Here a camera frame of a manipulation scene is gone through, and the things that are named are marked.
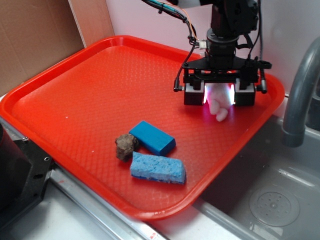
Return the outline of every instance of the sink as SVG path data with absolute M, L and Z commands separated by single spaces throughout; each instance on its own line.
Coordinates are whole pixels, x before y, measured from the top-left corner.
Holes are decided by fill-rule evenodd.
M 281 144 L 273 116 L 203 192 L 201 199 L 267 240 L 320 239 L 320 135 Z

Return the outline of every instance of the cardboard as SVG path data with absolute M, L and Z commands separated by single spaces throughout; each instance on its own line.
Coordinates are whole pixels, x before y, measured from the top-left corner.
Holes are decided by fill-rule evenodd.
M 84 47 L 114 36 L 106 0 L 68 0 Z
M 0 96 L 81 50 L 68 1 L 1 1 Z

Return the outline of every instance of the plastic tray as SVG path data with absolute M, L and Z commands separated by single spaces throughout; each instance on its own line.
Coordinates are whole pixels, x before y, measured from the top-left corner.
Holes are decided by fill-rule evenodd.
M 267 94 L 258 92 L 254 106 L 232 106 L 217 122 L 207 104 L 184 105 L 184 94 L 173 92 L 186 55 L 131 36 L 106 38 L 13 89 L 0 114 L 120 211 L 162 219 L 196 200 L 285 95 L 267 75 Z M 116 158 L 115 139 L 141 120 L 175 137 L 168 157 L 184 162 L 185 185 L 133 178 L 131 162 Z

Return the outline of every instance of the tray rim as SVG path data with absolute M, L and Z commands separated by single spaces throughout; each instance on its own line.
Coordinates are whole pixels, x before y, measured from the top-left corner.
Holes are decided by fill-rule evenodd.
M 32 130 L 28 129 L 27 126 L 25 126 L 23 123 L 15 119 L 10 114 L 10 108 L 12 109 L 14 104 L 22 97 L 28 95 L 33 90 L 39 88 L 40 86 L 46 84 L 47 82 L 50 82 L 52 79 L 63 74 L 68 69 L 71 69 L 72 67 L 74 67 L 74 65 L 85 61 L 86 59 L 90 58 L 94 54 L 108 47 L 114 47 L 114 46 L 128 46 L 130 48 L 141 50 L 139 47 L 137 47 L 138 45 L 137 43 L 143 44 L 145 46 L 143 50 L 151 54 L 156 54 L 158 56 L 162 56 L 165 58 L 172 57 L 172 55 L 174 55 L 175 61 L 183 62 L 185 59 L 185 56 L 188 54 L 188 52 L 184 50 L 180 50 L 174 47 L 162 45 L 159 43 L 155 43 L 152 41 L 144 40 L 144 39 L 133 37 L 133 36 L 118 35 L 118 36 L 107 37 L 97 41 L 96 43 L 90 45 L 87 48 L 80 50 L 79 52 L 71 55 L 70 57 L 64 59 L 63 61 L 55 64 L 54 66 L 46 69 L 45 71 L 39 73 L 38 75 L 30 78 L 28 81 L 12 89 L 10 92 L 6 94 L 6 96 L 0 102 L 0 116 L 2 116 L 6 121 L 8 121 L 13 127 L 15 127 L 22 134 L 24 134 L 25 136 L 28 136 L 28 138 L 36 142 L 46 152 L 48 152 L 49 154 L 54 152 L 55 150 L 53 149 L 53 147 L 50 146 L 50 143 L 46 142 L 44 139 L 41 139 L 41 137 L 37 137 L 37 135 Z M 199 56 L 197 54 L 193 54 L 190 60 L 193 60 L 193 59 L 195 60 L 198 58 Z M 232 145 L 232 148 L 236 148 L 237 151 L 240 151 L 246 145 L 246 143 L 253 136 L 252 132 L 256 133 L 262 127 L 262 125 L 269 119 L 269 117 L 271 117 L 273 112 L 280 106 L 280 104 L 284 100 L 285 90 L 283 85 L 274 76 L 270 74 L 266 74 L 266 76 L 267 78 L 271 79 L 268 81 L 268 88 L 269 88 L 268 93 L 271 96 L 272 102 L 268 106 L 268 108 L 266 108 L 266 110 L 261 114 L 261 116 L 259 116 L 259 118 L 250 126 L 249 130 L 247 130 Z M 207 174 L 203 176 L 203 178 L 185 195 L 185 197 L 182 200 L 180 200 L 179 202 L 177 202 L 176 204 L 173 204 L 168 208 L 159 209 L 157 211 L 142 211 L 141 209 L 136 208 L 135 206 L 130 204 L 128 201 L 123 199 L 121 196 L 119 196 L 116 192 L 107 188 L 105 185 L 103 185 L 102 183 L 100 183 L 98 180 L 94 178 L 91 179 L 91 185 L 88 185 L 85 182 L 84 184 L 92 188 L 95 192 L 98 192 L 99 195 L 101 195 L 106 201 L 108 201 L 114 207 L 120 209 L 122 212 L 132 217 L 135 217 L 141 220 L 159 220 L 159 219 L 164 219 L 169 216 L 172 216 L 173 214 L 176 214 L 182 211 L 183 209 L 187 208 L 188 206 L 190 206 L 199 197 L 199 195 L 208 187 L 208 185 L 212 181 L 214 181 L 215 177 L 212 178 L 211 176 L 217 176 L 229 164 L 229 162 L 233 159 L 233 157 L 235 157 L 236 154 L 237 154 L 236 152 L 227 151 L 217 162 L 216 164 L 217 167 L 212 167 L 210 171 L 208 171 Z M 59 152 L 58 154 L 53 154 L 52 157 L 53 159 L 69 158 L 63 152 Z M 87 175 L 87 177 L 90 177 L 90 174 L 87 172 L 83 172 L 82 168 L 79 166 L 74 166 L 68 162 L 65 162 L 64 164 L 61 164 L 61 163 L 59 164 L 63 168 L 66 168 L 67 171 L 70 171 L 70 169 L 72 169 L 70 173 L 75 175 L 76 177 L 79 174 L 81 174 L 82 176 Z

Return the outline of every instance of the light blue sponge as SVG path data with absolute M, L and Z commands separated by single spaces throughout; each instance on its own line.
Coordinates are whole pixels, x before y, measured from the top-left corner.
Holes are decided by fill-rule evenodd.
M 146 155 L 133 152 L 131 175 L 139 179 L 165 183 L 184 184 L 186 170 L 183 162 L 165 156 Z
M 146 121 L 141 121 L 129 133 L 135 136 L 143 147 L 157 156 L 166 156 L 176 146 L 176 140 L 172 136 Z

